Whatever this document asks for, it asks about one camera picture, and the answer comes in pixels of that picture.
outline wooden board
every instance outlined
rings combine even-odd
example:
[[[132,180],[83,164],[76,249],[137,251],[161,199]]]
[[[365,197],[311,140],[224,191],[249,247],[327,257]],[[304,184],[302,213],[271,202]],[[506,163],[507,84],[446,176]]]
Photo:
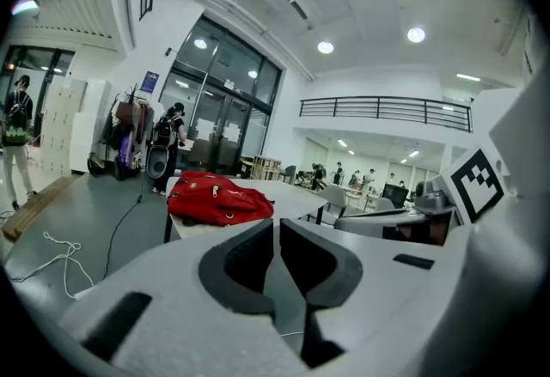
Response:
[[[59,177],[37,195],[28,200],[14,215],[2,226],[4,236],[15,242],[27,229],[30,222],[50,204],[63,189],[78,179],[79,175]]]

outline metal railing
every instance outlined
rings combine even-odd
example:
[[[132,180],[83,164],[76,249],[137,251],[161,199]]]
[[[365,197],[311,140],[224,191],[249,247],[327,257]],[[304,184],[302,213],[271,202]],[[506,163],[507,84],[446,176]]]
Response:
[[[398,96],[343,96],[302,100],[300,117],[397,119],[472,132],[469,106]]]

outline recessed ceiling light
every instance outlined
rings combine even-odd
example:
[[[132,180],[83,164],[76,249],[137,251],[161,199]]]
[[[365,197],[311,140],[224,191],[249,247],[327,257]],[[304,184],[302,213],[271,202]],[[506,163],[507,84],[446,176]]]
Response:
[[[24,12],[26,10],[32,10],[37,8],[38,8],[38,4],[34,0],[20,0],[19,3],[17,3],[11,10],[11,14],[15,15],[15,14]]]
[[[317,49],[319,49],[319,52],[321,53],[332,53],[334,50],[334,45],[330,41],[322,41],[317,45]]]
[[[457,73],[456,76],[462,79],[468,79],[469,81],[476,81],[476,82],[481,81],[479,78],[476,78],[475,76],[463,75],[461,73]]]
[[[426,38],[426,32],[420,27],[413,27],[406,36],[411,42],[420,43]]]
[[[201,38],[197,38],[193,44],[198,47],[199,49],[205,49],[206,48],[206,43],[204,40],[202,40]]]

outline floor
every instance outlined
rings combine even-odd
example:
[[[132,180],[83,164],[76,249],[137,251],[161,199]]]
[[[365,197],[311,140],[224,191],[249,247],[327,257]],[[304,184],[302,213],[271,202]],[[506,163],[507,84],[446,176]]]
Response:
[[[51,181],[37,168],[31,168],[31,177],[38,190]],[[22,200],[24,192],[19,174],[15,176],[15,184]],[[43,233],[47,231],[56,240],[82,245],[74,257],[82,263],[92,280],[98,283],[106,269],[107,249],[114,228],[135,204],[142,188],[142,202],[128,214],[113,239],[108,274],[151,247],[162,244],[166,202],[151,191],[148,178],[143,176],[119,182],[108,175],[94,178],[85,174],[31,222],[27,232],[11,248],[5,260],[6,271],[12,277],[24,277],[39,265],[65,253],[67,246],[59,246],[45,239]],[[179,238],[173,231],[172,240]],[[15,283],[15,288],[28,305],[58,319],[72,303],[64,291],[63,274],[64,261],[61,260],[24,283]],[[75,294],[89,286],[89,280],[76,265],[70,263],[67,274],[69,293]],[[275,326],[279,333],[303,330],[304,301],[282,259],[274,260],[267,272],[265,294],[275,300]],[[300,334],[284,337],[284,341],[296,352],[301,348],[302,339]]]

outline red backpack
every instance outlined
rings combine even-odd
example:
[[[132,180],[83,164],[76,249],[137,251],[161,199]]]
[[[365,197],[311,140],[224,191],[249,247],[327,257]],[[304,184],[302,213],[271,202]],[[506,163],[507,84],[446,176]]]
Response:
[[[222,175],[185,171],[168,197],[168,212],[204,224],[226,226],[273,215],[273,205],[255,189],[241,188]]]

